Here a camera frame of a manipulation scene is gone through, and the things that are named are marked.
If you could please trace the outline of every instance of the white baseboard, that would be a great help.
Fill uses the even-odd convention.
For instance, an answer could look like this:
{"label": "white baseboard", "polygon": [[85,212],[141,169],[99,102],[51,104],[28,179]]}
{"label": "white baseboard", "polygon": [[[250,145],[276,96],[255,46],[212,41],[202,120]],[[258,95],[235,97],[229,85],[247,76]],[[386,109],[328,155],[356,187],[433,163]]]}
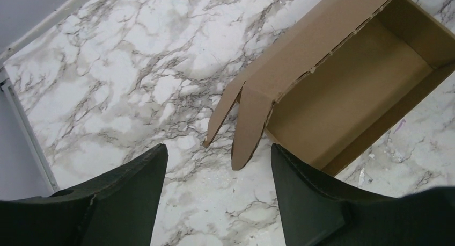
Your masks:
{"label": "white baseboard", "polygon": [[24,36],[19,40],[10,44],[4,52],[0,53],[0,68],[3,66],[3,63],[10,58],[12,55],[20,51],[23,47],[28,45],[30,42],[35,40],[37,37],[42,35],[48,29],[56,25],[59,21],[66,18],[84,3],[89,0],[68,0],[58,9],[56,9],[52,14],[48,15],[43,21],[34,26],[29,30]]}

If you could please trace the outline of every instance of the cardboard box flap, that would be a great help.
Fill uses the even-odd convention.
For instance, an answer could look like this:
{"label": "cardboard box flap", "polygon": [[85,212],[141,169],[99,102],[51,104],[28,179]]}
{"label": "cardboard box flap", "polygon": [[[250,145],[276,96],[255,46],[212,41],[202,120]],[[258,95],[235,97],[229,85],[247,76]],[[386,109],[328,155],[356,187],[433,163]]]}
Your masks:
{"label": "cardboard box flap", "polygon": [[314,72],[390,0],[322,0],[229,84],[209,121],[205,146],[213,140],[235,99],[241,96],[232,147],[232,167],[251,158],[273,104]]}

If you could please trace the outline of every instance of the cardboard box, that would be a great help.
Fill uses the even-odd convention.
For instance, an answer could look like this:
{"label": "cardboard box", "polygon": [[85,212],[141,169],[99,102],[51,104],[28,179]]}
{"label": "cardboard box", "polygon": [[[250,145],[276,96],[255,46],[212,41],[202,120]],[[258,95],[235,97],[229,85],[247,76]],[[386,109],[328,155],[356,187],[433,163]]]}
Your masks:
{"label": "cardboard box", "polygon": [[335,175],[455,71],[455,36],[411,0],[322,0],[226,87],[240,99],[232,168],[261,135]]}

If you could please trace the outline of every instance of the marble floor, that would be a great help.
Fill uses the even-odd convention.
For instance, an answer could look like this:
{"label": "marble floor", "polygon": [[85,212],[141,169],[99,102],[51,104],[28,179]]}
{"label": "marble floor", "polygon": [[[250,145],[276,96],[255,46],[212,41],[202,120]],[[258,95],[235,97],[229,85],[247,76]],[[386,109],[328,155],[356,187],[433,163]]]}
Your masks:
{"label": "marble floor", "polygon": [[[226,84],[319,0],[90,0],[6,63],[63,189],[170,150],[151,245],[284,245],[264,137],[230,166],[236,112],[201,147]],[[413,0],[455,32],[454,0]],[[455,76],[337,178],[389,196],[455,184]]]}

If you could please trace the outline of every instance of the white marble surface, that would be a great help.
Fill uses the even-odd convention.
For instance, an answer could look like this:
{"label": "white marble surface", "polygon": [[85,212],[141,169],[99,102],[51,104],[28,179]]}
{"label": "white marble surface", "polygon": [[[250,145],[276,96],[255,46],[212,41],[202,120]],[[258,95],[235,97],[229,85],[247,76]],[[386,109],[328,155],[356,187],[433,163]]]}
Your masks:
{"label": "white marble surface", "polygon": [[[223,88],[319,0],[91,0],[6,69],[61,188],[170,150],[152,245],[284,245],[264,138],[230,168],[235,111],[201,147]],[[454,0],[414,0],[455,31]],[[455,184],[455,76],[338,178],[391,196]]]}

